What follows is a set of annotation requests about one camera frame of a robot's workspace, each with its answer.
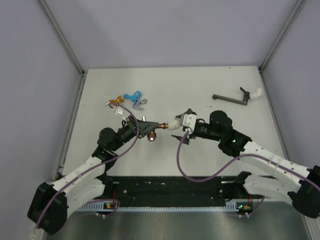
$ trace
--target white plastic connector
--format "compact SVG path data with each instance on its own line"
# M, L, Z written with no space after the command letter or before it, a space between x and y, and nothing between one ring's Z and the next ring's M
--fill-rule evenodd
M45 231L43 229L37 229L37 225L34 223L30 226L30 235L28 240L42 240L45 235Z
M181 125L188 128L190 130L190 134L192 134L195 130L197 122L197 115L195 114L183 114L181 118Z
M262 88L257 88L253 94L250 94L250 99L254 100L259 98L262 95Z
M180 118L175 118L173 121L168 122L168 130L176 130L181 127Z

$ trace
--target copper pipe fitting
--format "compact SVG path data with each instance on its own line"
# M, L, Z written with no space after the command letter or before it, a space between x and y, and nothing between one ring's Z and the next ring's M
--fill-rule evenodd
M149 140L149 142L154 142L156 139L157 139L157 134L155 131L152 131L150 132L148 135L147 135L147 138Z
M161 123L159 124L159 126L157 126L157 129L167 129L169 127L167 122Z

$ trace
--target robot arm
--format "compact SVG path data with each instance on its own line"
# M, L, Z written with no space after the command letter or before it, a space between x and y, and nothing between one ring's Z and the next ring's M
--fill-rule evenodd
M274 179L257 176L250 172L242 172L238 176L249 194L268 196L291 204L298 212L317 218L320 214L320 167L309 169L290 162L272 152L265 150L252 139L232 127L232 120L223 111L214 111L210 115L209 123L196 119L196 113L189 109L180 117L183 130L190 135L184 144L196 137L218 141L218 147L228 156L238 157L240 161L253 165Z
M274 177L272 179L241 172L235 182L242 184L249 194L279 199L293 205L297 211L310 218L318 217L320 167L308 169L266 151L250 137L234 130L232 120L223 111L212 112L209 123L206 123L203 119L197 119L197 114L188 109L168 123L138 120L137 126L133 117L129 116L122 121L122 127L117 132L109 127L104 128L99 134L98 147L84 164L67 176L54 182L44 182L37 188L27 213L28 218L35 223L39 222L39 226L50 235L55 234L75 210L100 197L109 189L112 179L105 173L115 161L102 163L116 158L115 151L133 139L137 135L137 129L139 138L147 136L152 142L156 138L156 129L175 130L180 127L183 127L184 131L188 129L191 133L183 141L184 144L189 144L191 139L197 137L218 141L218 147L223 153L233 157L240 156L241 161L256 166ZM182 140L181 136L173 137Z
M143 138L154 133L160 125L158 122L137 121L138 126L133 117L129 116L126 121L122 121L122 128L117 132L109 127L101 130L97 141L98 147L84 164L67 176L54 182L44 182L37 188L27 213L28 218L38 223L44 209L53 196L56 196L39 224L39 227L52 235L63 227L75 210L103 195L111 180L105 173L115 161L102 163L117 157L115 151L137 135L137 127L139 127L139 138Z

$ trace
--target white table surface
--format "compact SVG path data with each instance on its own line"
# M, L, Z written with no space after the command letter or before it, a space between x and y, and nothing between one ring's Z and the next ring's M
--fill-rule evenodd
M256 100L249 100L247 106L222 100L213 100L213 94L242 99L243 87L253 93L263 88L256 66L231 67L166 67L166 68L122 68L90 69L72 131L64 164L64 175L83 164L97 148L99 132L106 127L115 131L121 127L121 120L105 102L119 95L133 94L139 90L148 103L143 111L131 108L131 101L124 105L133 111L138 119L168 122L174 116L191 108L198 118L209 122L209 115L223 110L233 121L233 128L249 137L265 149L283 157L279 137L272 118L267 98L263 92ZM168 131L159 129L155 142L139 139L133 149L119 158L110 176L181 176L176 163L179 141L171 134L182 136L182 129ZM124 152L132 141L116 153ZM181 166L190 176L210 176L230 159L218 148L218 142L194 139L190 145L183 145L180 153ZM265 174L246 163L237 161L222 175L238 175L241 171Z

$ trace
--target purple cable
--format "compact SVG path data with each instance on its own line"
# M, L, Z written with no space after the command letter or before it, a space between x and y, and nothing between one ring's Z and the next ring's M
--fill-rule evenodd
M254 212L256 212L256 211L261 207L261 205L264 203L264 200L265 200L265 199L266 199L266 197L264 196L264 197L261 199L261 201L258 203L258 205L253 209L253 211L248 214L249 217L250 217L252 214L254 214Z
M182 139L180 140L180 143L179 143L179 146L178 146L178 149L176 151L176 164L178 166L178 169L180 171L180 173L186 178L188 179L189 181L191 182L196 182L196 183L203 183L203 182L206 182L206 181L209 181L213 178L215 178L218 174L220 174L223 170L225 170L228 166L230 166L233 162L235 162L236 160L239 160L241 158L244 158L244 157L255 157L255 158L258 158L258 159L261 159L261 160L264 160L274 166L277 166L278 168L284 170L284 171L287 171L288 173L291 173L295 176L297 176L298 178L306 181L307 183L311 184L312 186L315 187L315 189L317 189L319 192L320 192L320 187L315 184L313 181L310 181L309 179L307 179L306 177L300 175L299 173L296 173L295 171L292 171L291 169L289 168L286 168L284 166L281 166L281 165L278 165L276 164L275 162L271 161L270 159L264 157L264 156L260 156L260 155L257 155L257 154L252 154L252 153L247 153L247 154L243 154L243 155L240 155L240 156L236 156L235 158L233 158L232 160L230 160L226 165L224 165L219 171L217 171L215 174L213 174L212 176L209 176L209 177L206 177L206 178L203 178L203 179L194 179L192 177L189 177L187 176L184 171L182 170L181 166L180 166L180 159L179 159L179 156L180 156L180 150L181 150L181 146L184 142L184 140L187 138L187 135L189 134L189 131L187 130L186 133L184 134L184 136L182 137Z
M81 176L87 174L88 172L92 171L93 169L95 169L95 168L97 168L97 167L100 167L101 165L108 164L108 163L110 163L110 162L112 162L112 161L117 160L118 158L122 157L123 155L127 154L127 152L129 152L129 151L133 148L133 146L136 144L136 142L137 142L137 140L138 140L138 138L139 138L139 123L138 123L137 118L134 116L134 114L133 114L129 109L127 109L126 107L124 107L124 106L121 105L121 104L117 104L117 103L110 103L110 104L115 105L115 106L119 106L119 107L123 108L124 110L126 110L126 111L133 117L133 119L134 119L134 121L135 121L135 124L136 124L136 136L135 136L135 139L134 139L133 143L131 144L131 146L130 146L127 150L125 150L123 153L121 153L119 156L115 156L114 158L112 158L112 159L110 159L110 160L103 161L103 162L101 162L101 163L99 163L99 164L97 164L97 165L95 165L95 166L93 166L93 167L90 167L89 169L85 170L85 171L81 174ZM77 176L77 177L75 177L74 179L72 179L72 180L71 180L70 182L68 182L65 186L63 186L59 191L57 191L57 192L55 193L55 195L50 199L50 201L47 203L47 205L46 205L45 208L43 209L42 213L40 214L40 217L39 217L38 221L36 222L36 228L37 228L37 229L40 228L40 223L41 223L42 219L44 218L44 216L45 216L48 208L50 207L50 205L51 205L52 202L54 201L54 199L55 199L60 193L62 193L67 187L69 187L72 183L74 183L76 180L78 180L78 178L79 178L79 177Z

